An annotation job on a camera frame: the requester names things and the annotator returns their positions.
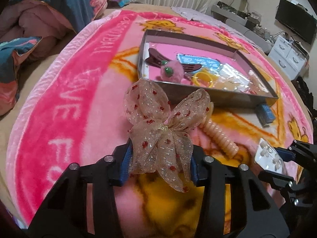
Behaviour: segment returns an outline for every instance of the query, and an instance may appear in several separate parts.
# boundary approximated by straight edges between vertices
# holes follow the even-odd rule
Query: flat screen tv
[[[287,0],[280,0],[275,18],[308,44],[314,41],[317,20],[301,7]]]

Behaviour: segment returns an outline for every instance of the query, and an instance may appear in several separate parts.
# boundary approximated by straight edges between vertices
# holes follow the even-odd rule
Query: beige bed sheet
[[[115,10],[116,9],[106,9],[102,17],[109,15]],[[170,7],[148,5],[148,4],[129,4],[128,6],[125,6],[123,10],[131,10],[136,12],[147,12],[147,11],[162,12],[162,13],[179,16],[177,13],[172,11]],[[10,136],[13,124],[15,123],[15,120],[17,116],[19,115],[19,112],[24,102],[26,101],[26,98],[28,97],[29,93],[32,91],[37,81],[49,68],[49,66],[55,60],[55,58],[58,56],[61,50],[73,39],[73,37],[74,37],[74,34],[68,34],[51,51],[50,56],[48,56],[47,58],[41,61],[32,63],[31,65],[28,65],[27,67],[22,67],[20,69],[20,77],[19,77],[20,98],[18,102],[16,103],[16,105],[14,106],[14,108],[9,113],[7,113],[2,118],[0,117],[0,200],[4,203],[7,209],[17,218],[20,218],[20,217],[12,203],[12,200],[10,198],[10,194],[6,185],[5,161],[6,161],[6,150],[8,146],[9,136]],[[299,94],[297,93],[296,89],[290,82],[290,80],[270,58],[267,58],[267,59],[275,67],[275,69],[281,74],[284,80],[288,83],[291,90],[295,94],[300,106],[302,107],[302,110],[304,111],[307,119],[309,120],[309,122],[311,122],[309,113],[303,101],[299,97]]]

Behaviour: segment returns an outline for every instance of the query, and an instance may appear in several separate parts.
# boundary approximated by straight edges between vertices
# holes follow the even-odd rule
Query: spiral hair tie
[[[214,105],[213,103],[210,103],[209,112],[200,123],[199,127],[205,134],[214,140],[229,158],[233,158],[238,153],[239,148],[225,135],[222,129],[212,121],[210,116],[212,115],[213,109]]]

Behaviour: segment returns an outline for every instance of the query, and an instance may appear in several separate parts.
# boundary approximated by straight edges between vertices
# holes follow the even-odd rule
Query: metal bolt
[[[207,163],[212,163],[212,162],[214,162],[214,158],[212,157],[212,156],[207,156],[207,157],[205,157],[205,161],[207,162]]]
[[[242,170],[242,171],[247,171],[247,170],[249,170],[249,167],[248,167],[246,164],[241,164],[241,165],[239,165],[239,168],[240,168],[240,170]]]
[[[113,158],[113,156],[105,156],[105,158],[104,158],[104,160],[106,161],[106,162],[113,162],[115,159]]]
[[[78,168],[78,164],[76,164],[76,163],[72,163],[69,165],[70,170],[76,170],[77,168]]]

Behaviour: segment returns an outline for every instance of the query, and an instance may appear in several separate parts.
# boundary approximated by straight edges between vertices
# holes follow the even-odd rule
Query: fuzzy pink ball
[[[171,77],[167,76],[165,68],[169,67],[173,70]],[[179,61],[170,61],[161,66],[161,78],[164,82],[180,83],[184,77],[183,65]]]

